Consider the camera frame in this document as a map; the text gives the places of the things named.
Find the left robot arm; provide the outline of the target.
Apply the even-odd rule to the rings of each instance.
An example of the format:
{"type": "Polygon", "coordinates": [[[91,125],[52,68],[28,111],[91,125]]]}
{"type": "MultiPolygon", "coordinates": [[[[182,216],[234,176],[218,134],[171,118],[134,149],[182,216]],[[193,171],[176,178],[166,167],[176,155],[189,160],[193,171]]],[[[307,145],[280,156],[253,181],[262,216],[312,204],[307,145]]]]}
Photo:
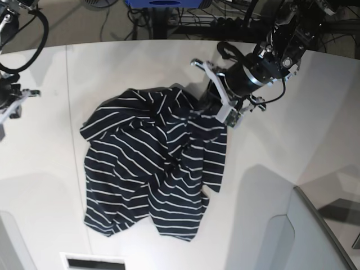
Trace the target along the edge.
{"type": "Polygon", "coordinates": [[[340,1],[282,1],[269,25],[269,32],[259,40],[253,52],[244,55],[234,45],[220,41],[217,50],[224,60],[234,61],[227,69],[214,68],[225,88],[225,95],[242,108],[245,100],[253,106],[266,107],[279,100],[257,100],[253,93],[279,80],[284,83],[290,69],[300,64],[305,51],[315,44],[326,15],[332,16],[340,1]]]}

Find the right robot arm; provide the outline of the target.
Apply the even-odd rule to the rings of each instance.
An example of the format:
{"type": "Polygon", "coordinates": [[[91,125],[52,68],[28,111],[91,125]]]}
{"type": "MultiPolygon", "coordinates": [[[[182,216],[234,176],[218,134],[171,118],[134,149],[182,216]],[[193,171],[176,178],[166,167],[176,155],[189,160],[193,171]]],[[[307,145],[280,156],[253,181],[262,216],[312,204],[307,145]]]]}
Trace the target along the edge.
{"type": "Polygon", "coordinates": [[[1,1],[1,49],[4,49],[35,19],[38,19],[43,25],[42,39],[35,53],[20,67],[10,68],[1,65],[1,109],[9,107],[13,100],[20,97],[20,86],[16,83],[20,78],[20,73],[29,68],[39,57],[50,31],[48,20],[39,8],[38,1],[1,1]],[[21,9],[32,16],[23,26],[20,26],[19,21],[21,9]]]}

